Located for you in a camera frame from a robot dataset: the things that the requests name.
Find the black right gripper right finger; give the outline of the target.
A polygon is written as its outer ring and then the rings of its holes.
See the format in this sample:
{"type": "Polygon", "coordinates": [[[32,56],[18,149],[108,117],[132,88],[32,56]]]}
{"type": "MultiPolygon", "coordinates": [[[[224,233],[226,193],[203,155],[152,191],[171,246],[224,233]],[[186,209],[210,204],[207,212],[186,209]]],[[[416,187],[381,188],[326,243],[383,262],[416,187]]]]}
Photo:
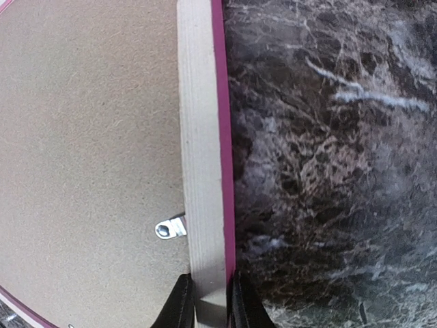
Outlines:
{"type": "Polygon", "coordinates": [[[235,270],[231,277],[228,301],[228,327],[275,328],[250,279],[235,270]]]}

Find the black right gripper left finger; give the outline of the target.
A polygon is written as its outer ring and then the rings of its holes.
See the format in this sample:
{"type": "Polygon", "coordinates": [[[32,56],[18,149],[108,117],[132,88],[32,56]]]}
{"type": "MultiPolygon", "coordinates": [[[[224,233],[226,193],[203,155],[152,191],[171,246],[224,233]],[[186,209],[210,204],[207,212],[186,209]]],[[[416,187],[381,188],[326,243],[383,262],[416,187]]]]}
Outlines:
{"type": "Polygon", "coordinates": [[[182,274],[151,328],[193,328],[194,326],[194,284],[191,274],[182,274]]]}

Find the brown cardboard backing board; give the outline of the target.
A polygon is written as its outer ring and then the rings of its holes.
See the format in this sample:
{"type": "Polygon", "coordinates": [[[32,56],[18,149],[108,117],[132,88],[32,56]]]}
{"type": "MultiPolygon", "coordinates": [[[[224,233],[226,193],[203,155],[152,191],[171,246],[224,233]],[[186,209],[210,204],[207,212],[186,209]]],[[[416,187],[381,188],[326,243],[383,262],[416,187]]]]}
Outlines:
{"type": "Polygon", "coordinates": [[[58,327],[149,327],[188,264],[175,1],[1,14],[1,285],[58,327]]]}

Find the light wooden picture frame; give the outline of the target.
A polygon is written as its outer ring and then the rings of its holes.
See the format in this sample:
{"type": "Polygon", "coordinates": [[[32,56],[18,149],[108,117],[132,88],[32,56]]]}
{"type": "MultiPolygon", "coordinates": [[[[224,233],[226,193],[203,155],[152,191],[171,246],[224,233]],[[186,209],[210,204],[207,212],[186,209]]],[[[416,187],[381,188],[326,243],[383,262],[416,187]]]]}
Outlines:
{"type": "MultiPolygon", "coordinates": [[[[157,222],[154,232],[165,242],[186,241],[188,264],[180,275],[188,272],[194,282],[195,326],[227,327],[235,237],[222,4],[175,3],[183,209],[157,222]]],[[[58,327],[2,285],[1,300],[33,327],[58,327]]]]}

